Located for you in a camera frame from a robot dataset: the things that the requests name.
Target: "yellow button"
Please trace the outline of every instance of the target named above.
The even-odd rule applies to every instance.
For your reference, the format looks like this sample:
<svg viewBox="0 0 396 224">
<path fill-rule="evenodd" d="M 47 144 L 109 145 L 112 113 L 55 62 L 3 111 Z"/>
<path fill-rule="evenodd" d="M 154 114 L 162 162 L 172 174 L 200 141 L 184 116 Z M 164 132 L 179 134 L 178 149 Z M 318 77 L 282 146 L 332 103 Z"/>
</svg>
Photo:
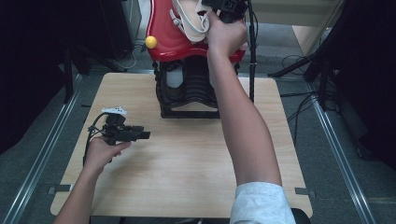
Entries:
<svg viewBox="0 0 396 224">
<path fill-rule="evenodd" d="M 154 36 L 149 35 L 146 37 L 145 44 L 148 49 L 154 49 L 157 46 L 157 39 Z"/>
</svg>

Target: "black controller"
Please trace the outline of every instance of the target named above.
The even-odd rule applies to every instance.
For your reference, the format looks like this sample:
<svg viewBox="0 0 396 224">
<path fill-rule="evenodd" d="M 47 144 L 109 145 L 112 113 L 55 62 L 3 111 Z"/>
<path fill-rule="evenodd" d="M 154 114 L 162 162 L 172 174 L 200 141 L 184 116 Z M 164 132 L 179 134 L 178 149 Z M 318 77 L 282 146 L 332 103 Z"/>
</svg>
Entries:
<svg viewBox="0 0 396 224">
<path fill-rule="evenodd" d="M 138 139 L 149 139 L 150 132 L 144 132 L 142 126 L 124 125 L 125 117 L 120 114 L 109 114 L 106 118 L 106 124 L 101 131 L 102 135 L 107 138 L 107 143 L 111 146 L 116 142 L 131 142 Z"/>
<path fill-rule="evenodd" d="M 220 10 L 219 18 L 224 23 L 241 20 L 248 9 L 245 0 L 202 0 L 202 4 L 212 7 L 215 12 Z"/>
</svg>

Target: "wooden table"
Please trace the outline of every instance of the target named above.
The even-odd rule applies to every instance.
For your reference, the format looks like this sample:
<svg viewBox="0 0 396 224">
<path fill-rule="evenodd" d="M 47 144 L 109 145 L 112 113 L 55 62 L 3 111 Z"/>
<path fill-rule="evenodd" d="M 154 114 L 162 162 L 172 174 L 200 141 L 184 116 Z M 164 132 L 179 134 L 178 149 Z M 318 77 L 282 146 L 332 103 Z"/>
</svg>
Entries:
<svg viewBox="0 0 396 224">
<path fill-rule="evenodd" d="M 240 79 L 248 90 L 248 78 Z M 294 188 L 305 188 L 305 183 L 276 83 L 256 78 L 255 89 L 255 104 L 273 136 L 290 206 L 311 217 L 308 196 L 295 194 Z M 154 75 L 105 75 L 62 184 L 75 183 L 78 178 L 88 127 L 103 107 L 119 105 L 128 111 L 124 123 L 144 126 L 151 137 L 133 142 L 106 166 L 97 183 L 92 215 L 229 217 L 236 185 L 220 120 L 162 119 Z M 56 194 L 52 214 L 58 214 L 68 195 Z"/>
</svg>

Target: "aluminum rail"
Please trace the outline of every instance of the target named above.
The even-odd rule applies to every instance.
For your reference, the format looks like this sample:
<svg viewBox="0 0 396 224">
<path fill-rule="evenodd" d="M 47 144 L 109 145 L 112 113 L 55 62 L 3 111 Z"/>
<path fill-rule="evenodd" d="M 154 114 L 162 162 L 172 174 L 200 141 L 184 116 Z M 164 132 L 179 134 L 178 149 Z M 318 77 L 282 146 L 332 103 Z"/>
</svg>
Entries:
<svg viewBox="0 0 396 224">
<path fill-rule="evenodd" d="M 74 82 L 75 92 L 72 95 L 69 103 L 62 107 L 61 112 L 58 115 L 58 118 L 55 120 L 53 124 L 49 136 L 47 137 L 43 147 L 40 149 L 35 163 L 33 164 L 29 174 L 26 176 L 23 184 L 21 185 L 16 198 L 8 210 L 7 216 L 4 219 L 4 224 L 13 224 L 19 223 L 24 208 L 26 204 L 29 202 L 30 197 L 32 196 L 33 191 L 35 190 L 35 186 L 40 178 L 43 170 L 50 158 L 52 150 L 59 138 L 59 135 L 64 128 L 64 125 L 70 116 L 70 112 L 72 111 L 74 104 L 78 98 L 80 87 L 84 81 L 85 77 L 78 74 L 76 80 Z"/>
<path fill-rule="evenodd" d="M 314 91 L 315 87 L 313 84 L 307 84 L 310 91 Z M 332 127 L 332 123 L 324 112 L 318 102 L 314 102 L 314 107 L 317 112 L 320 123 L 326 133 L 327 139 L 329 140 L 332 153 L 337 161 L 338 167 L 340 168 L 341 175 L 346 181 L 346 187 L 349 190 L 350 197 L 355 204 L 356 210 L 358 211 L 359 217 L 361 218 L 361 223 L 364 224 L 375 224 L 375 218 L 371 211 L 370 205 L 368 204 L 366 197 L 364 196 L 361 185 L 359 184 L 352 168 L 347 160 L 344 150 L 338 141 L 337 135 Z"/>
</svg>

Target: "white sleeve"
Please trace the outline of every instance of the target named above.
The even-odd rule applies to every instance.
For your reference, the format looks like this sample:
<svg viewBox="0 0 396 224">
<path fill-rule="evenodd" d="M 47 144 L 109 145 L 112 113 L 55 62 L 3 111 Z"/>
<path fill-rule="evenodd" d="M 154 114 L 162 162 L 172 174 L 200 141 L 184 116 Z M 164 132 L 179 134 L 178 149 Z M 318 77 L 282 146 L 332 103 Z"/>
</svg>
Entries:
<svg viewBox="0 0 396 224">
<path fill-rule="evenodd" d="M 295 223 L 283 188 L 251 182 L 236 188 L 231 224 Z"/>
</svg>

